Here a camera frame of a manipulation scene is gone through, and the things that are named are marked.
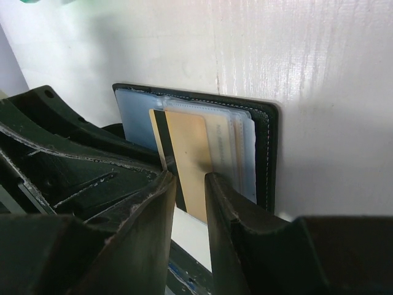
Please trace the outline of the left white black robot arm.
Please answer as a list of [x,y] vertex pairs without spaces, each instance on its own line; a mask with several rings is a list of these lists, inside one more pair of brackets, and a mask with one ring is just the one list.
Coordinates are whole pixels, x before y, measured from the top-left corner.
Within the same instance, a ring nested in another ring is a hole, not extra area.
[[89,123],[48,85],[1,100],[1,184],[29,213],[88,219],[160,173],[156,152]]

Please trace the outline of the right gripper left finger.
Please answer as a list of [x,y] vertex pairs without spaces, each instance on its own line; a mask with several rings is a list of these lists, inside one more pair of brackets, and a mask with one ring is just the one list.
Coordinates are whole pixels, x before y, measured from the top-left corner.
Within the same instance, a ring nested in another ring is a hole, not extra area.
[[103,211],[1,216],[2,294],[163,294],[176,178],[161,173]]

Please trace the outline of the black leather card holder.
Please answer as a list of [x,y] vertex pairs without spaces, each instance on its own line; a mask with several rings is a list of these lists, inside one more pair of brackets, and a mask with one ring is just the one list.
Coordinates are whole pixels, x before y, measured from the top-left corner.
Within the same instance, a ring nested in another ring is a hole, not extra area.
[[274,212],[279,122],[274,104],[123,83],[112,89],[125,138],[156,152],[162,167],[178,176],[180,209],[206,219],[204,176],[214,172]]

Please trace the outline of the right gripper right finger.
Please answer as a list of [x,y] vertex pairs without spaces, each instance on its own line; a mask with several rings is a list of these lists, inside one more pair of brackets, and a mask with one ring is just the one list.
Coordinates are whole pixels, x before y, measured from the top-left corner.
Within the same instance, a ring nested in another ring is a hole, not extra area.
[[216,294],[391,294],[390,216],[285,221],[205,177]]

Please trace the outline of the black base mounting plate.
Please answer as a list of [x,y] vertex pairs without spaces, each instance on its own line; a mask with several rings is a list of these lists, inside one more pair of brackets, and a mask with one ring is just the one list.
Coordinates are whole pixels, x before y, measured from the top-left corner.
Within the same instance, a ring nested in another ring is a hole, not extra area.
[[165,294],[214,294],[212,273],[174,240],[169,252]]

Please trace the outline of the gold card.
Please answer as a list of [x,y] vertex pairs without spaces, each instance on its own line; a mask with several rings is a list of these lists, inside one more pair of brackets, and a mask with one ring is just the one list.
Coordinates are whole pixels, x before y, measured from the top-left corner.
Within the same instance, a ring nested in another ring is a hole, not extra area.
[[205,174],[212,171],[203,116],[179,111],[149,110],[161,164],[176,177],[176,206],[207,222]]
[[235,131],[229,116],[204,115],[208,134],[213,172],[227,178],[234,188],[241,190],[241,175],[235,144]]

